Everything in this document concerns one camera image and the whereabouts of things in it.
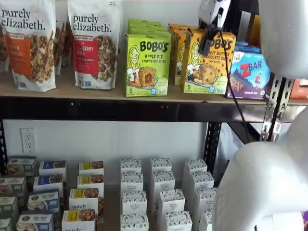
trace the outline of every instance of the yellow box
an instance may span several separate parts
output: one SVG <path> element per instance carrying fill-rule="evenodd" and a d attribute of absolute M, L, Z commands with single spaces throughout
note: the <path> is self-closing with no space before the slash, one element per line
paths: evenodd
<path fill-rule="evenodd" d="M 207 57 L 199 53 L 204 30 L 187 30 L 182 62 L 180 87 L 184 93 L 219 94 L 226 92 L 228 78 L 223 44 L 226 46 L 228 71 L 230 71 L 236 38 L 223 32 L 224 43 L 218 33 Z"/>

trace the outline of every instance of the green box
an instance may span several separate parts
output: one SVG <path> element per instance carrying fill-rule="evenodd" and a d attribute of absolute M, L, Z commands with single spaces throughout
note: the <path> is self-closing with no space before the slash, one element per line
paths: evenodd
<path fill-rule="evenodd" d="M 167 95 L 171 35 L 126 35 L 126 96 Z"/>

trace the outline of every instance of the white wall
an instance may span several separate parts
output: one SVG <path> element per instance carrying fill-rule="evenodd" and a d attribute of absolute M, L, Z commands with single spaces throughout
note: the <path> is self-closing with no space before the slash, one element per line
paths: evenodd
<path fill-rule="evenodd" d="M 151 157 L 170 157 L 180 180 L 184 160 L 202 156 L 206 132 L 201 123 L 5 120 L 9 156 L 22 154 L 20 128 L 36 129 L 39 161 L 68 161 L 70 187 L 76 183 L 77 164 L 82 161 L 103 160 L 106 184 L 118 183 L 123 157 L 142 158 L 145 163 Z"/>

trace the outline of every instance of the granola bag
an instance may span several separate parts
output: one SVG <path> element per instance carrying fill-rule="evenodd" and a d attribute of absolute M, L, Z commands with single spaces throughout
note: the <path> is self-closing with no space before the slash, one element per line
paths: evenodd
<path fill-rule="evenodd" d="M 0 19 L 18 88 L 54 89 L 54 0 L 0 0 Z"/>
<path fill-rule="evenodd" d="M 56 5 L 56 34 L 53 44 L 54 69 L 56 75 L 61 72 L 62 55 L 64 51 L 64 40 L 67 20 L 67 0 L 55 0 Z"/>
<path fill-rule="evenodd" d="M 76 86 L 115 87 L 121 7 L 120 0 L 68 0 Z"/>
<path fill-rule="evenodd" d="M 9 56 L 4 45 L 2 27 L 0 25 L 0 73 L 9 71 Z"/>

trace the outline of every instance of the shelf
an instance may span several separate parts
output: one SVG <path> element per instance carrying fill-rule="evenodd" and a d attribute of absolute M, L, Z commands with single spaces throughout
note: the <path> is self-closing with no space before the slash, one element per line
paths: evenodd
<path fill-rule="evenodd" d="M 232 99 L 223 95 L 184 94 L 169 85 L 168 96 L 125 97 L 124 80 L 112 90 L 82 90 L 75 86 L 72 67 L 56 77 L 57 89 L 46 93 L 18 90 L 11 72 L 0 75 L 1 117 L 11 119 L 109 121 L 241 121 Z M 264 101 L 239 100 L 247 122 L 263 122 Z"/>

